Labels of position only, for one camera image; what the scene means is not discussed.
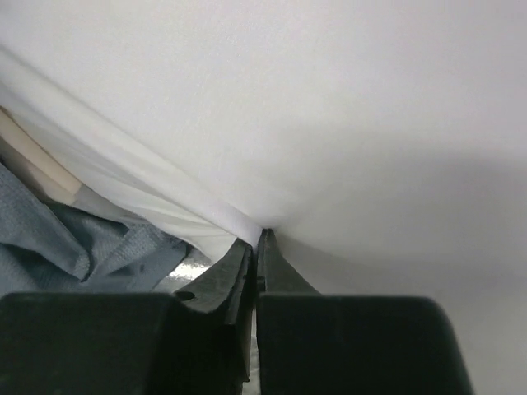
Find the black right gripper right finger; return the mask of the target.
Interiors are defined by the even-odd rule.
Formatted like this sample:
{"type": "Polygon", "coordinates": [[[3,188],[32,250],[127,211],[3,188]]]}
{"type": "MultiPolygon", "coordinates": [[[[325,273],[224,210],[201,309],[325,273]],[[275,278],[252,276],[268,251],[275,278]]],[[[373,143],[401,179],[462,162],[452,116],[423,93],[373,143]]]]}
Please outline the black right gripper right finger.
{"type": "Polygon", "coordinates": [[[265,230],[256,329],[264,394],[470,394],[454,329],[433,300],[323,295],[265,230]]]}

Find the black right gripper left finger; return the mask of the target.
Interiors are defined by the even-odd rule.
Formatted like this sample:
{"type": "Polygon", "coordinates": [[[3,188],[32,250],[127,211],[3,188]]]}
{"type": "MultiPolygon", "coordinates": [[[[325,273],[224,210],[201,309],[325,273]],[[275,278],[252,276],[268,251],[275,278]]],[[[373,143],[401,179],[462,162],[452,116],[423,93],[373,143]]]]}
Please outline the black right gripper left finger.
{"type": "Polygon", "coordinates": [[[4,394],[239,394],[250,376],[252,249],[173,293],[13,293],[4,394]]]}

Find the blue-grey pillowcase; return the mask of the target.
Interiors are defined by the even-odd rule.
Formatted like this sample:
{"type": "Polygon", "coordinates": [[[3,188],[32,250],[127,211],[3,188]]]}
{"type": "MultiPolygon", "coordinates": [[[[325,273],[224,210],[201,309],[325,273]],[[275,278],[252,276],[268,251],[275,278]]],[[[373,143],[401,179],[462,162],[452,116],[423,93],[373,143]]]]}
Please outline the blue-grey pillowcase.
{"type": "Polygon", "coordinates": [[[109,221],[40,201],[1,168],[1,293],[144,292],[189,245],[153,225],[109,221]]]}

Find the white pillow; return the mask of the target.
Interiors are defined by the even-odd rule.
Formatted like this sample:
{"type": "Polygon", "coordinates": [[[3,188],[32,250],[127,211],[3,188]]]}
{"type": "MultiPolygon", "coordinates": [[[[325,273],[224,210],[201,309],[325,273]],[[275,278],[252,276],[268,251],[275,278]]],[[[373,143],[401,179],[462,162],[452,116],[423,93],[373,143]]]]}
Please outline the white pillow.
{"type": "Polygon", "coordinates": [[[434,299],[525,393],[525,2],[4,1],[1,105],[212,260],[271,228],[319,291],[434,299]]]}

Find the tan inner pillow core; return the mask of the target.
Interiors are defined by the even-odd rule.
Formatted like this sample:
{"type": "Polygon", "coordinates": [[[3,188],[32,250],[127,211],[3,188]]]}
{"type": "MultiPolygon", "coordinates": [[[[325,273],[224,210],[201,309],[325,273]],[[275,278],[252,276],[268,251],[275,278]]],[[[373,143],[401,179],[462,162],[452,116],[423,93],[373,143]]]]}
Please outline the tan inner pillow core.
{"type": "Polygon", "coordinates": [[[1,108],[1,159],[39,199],[71,206],[82,183],[65,170],[1,108]]]}

